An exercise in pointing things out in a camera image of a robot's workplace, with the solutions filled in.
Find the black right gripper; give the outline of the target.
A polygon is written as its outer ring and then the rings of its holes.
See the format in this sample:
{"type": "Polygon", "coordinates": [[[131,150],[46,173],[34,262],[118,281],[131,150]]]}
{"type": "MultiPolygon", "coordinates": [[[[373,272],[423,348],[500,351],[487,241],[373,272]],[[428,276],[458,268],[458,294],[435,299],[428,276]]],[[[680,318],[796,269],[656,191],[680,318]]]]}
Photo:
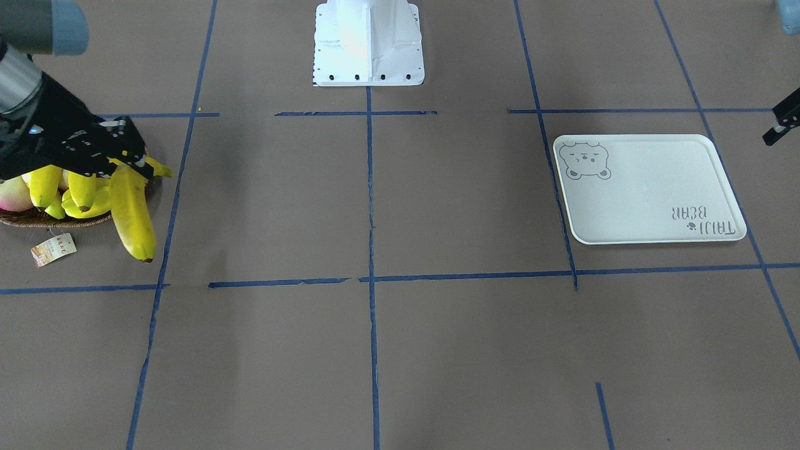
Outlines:
{"type": "Polygon", "coordinates": [[[127,166],[145,179],[156,176],[131,117],[104,120],[92,114],[48,74],[22,106],[2,114],[2,180],[51,164],[94,173],[109,166],[109,158],[115,165],[111,174],[127,166]]]}

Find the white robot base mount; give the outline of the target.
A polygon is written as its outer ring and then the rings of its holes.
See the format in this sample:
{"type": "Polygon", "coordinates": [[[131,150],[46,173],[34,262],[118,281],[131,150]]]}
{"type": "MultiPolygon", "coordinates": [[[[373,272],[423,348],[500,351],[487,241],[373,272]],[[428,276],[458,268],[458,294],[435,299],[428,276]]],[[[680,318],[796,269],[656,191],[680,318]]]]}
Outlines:
{"type": "Polygon", "coordinates": [[[419,9],[408,1],[326,1],[315,9],[312,85],[424,83],[419,9]]]}

